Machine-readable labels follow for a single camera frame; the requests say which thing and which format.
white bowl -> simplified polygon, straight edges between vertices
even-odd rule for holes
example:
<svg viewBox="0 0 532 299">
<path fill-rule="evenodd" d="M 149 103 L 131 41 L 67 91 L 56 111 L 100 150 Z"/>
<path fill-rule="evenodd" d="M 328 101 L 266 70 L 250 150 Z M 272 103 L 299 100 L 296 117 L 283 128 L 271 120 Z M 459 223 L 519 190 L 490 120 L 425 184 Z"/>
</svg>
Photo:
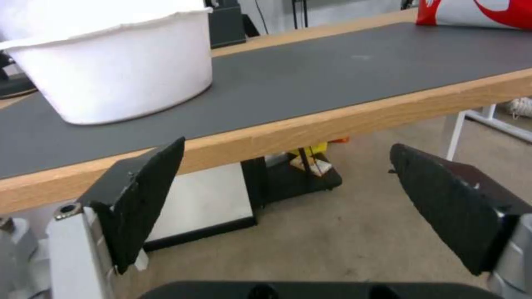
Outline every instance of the white bowl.
<svg viewBox="0 0 532 299">
<path fill-rule="evenodd" d="M 2 35 L 10 40 L 0 43 L 0 49 L 66 122 L 100 124 L 157 112 L 211 84 L 211 10 L 149 5 L 153 2 L 144 5 L 146 13 L 117 17 L 119 23 L 111 27 L 112 10 L 100 22 L 89 26 L 88 20 L 98 16 L 80 17 L 76 26 L 64 30 L 61 22 L 43 26 L 46 30 L 12 22 L 3 27 Z"/>
</svg>

bolt hole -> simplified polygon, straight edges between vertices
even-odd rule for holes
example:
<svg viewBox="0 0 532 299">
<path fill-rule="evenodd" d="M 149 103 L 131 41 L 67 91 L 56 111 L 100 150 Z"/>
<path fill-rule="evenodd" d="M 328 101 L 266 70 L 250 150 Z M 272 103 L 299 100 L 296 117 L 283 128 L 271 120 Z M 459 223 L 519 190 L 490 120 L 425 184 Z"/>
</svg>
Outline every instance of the bolt hole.
<svg viewBox="0 0 532 299">
<path fill-rule="evenodd" d="M 252 288 L 247 299 L 279 299 L 279 295 L 271 286 L 262 284 Z"/>
<path fill-rule="evenodd" d="M 386 285 L 376 285 L 369 290 L 369 299 L 401 299 Z"/>
<path fill-rule="evenodd" d="M 76 208 L 75 205 L 69 204 L 69 205 L 62 207 L 59 211 L 61 211 L 61 213 L 68 213 L 68 212 L 72 212 L 75 208 Z"/>
</svg>

red and white bag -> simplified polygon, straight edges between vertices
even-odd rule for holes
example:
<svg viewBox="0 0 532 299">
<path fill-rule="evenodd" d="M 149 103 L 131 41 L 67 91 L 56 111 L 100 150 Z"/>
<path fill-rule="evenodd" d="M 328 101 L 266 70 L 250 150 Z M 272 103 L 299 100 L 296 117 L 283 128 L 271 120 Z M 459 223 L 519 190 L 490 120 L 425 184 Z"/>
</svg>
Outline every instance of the red and white bag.
<svg viewBox="0 0 532 299">
<path fill-rule="evenodd" d="M 416 23 L 532 30 L 532 0 L 419 0 Z"/>
</svg>

silver metal joint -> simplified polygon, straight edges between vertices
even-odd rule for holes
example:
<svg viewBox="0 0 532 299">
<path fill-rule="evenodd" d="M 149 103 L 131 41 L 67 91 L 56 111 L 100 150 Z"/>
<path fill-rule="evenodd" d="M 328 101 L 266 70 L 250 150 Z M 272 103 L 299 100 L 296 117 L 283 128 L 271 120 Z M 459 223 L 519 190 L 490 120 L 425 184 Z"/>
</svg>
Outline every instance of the silver metal joint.
<svg viewBox="0 0 532 299">
<path fill-rule="evenodd" d="M 59 221 L 81 213 L 83 213 L 83 207 L 80 203 L 69 203 L 55 210 L 54 219 Z"/>
<path fill-rule="evenodd" d="M 15 222 L 13 222 L 13 218 L 0 217 L 0 230 L 12 234 L 15 231 Z"/>
</svg>

floor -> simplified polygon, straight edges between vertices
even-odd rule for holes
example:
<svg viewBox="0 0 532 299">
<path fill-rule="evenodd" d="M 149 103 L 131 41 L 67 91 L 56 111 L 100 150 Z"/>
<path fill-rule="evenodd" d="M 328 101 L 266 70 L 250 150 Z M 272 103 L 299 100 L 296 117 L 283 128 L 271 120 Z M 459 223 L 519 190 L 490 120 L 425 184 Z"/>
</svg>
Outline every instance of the floor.
<svg viewBox="0 0 532 299">
<path fill-rule="evenodd" d="M 495 110 L 495 118 L 532 132 L 532 119 L 523 119 L 522 117 L 514 118 L 501 105 L 498 105 L 497 110 Z"/>
<path fill-rule="evenodd" d="M 446 281 L 484 287 L 442 243 L 390 168 L 395 142 L 437 153 L 443 119 L 352 137 L 328 157 L 344 178 L 267 206 L 253 228 L 149 254 L 149 269 L 121 278 L 125 297 L 175 280 Z M 478 166 L 532 203 L 532 146 L 467 121 L 456 160 Z"/>
</svg>

